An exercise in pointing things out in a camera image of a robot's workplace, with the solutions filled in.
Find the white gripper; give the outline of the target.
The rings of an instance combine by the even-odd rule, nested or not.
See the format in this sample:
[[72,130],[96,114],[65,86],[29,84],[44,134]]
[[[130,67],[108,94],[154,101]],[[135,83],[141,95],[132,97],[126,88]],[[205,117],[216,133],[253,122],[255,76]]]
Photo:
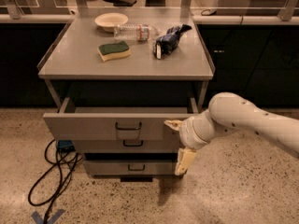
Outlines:
[[185,120],[165,120],[164,124],[179,131],[181,143],[185,148],[178,150],[175,175],[184,175],[196,157],[196,149],[209,144],[216,136],[216,128],[208,110]]

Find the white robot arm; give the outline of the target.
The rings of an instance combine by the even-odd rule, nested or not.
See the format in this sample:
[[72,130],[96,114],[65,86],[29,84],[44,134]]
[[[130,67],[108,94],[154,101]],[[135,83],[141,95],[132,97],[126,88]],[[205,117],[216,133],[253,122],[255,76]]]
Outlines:
[[215,137],[238,130],[265,138],[295,158],[299,156],[299,120],[258,108],[241,96],[221,92],[212,97],[208,109],[185,120],[166,120],[164,124],[179,134],[184,148],[178,150],[175,175],[184,175],[196,151]]

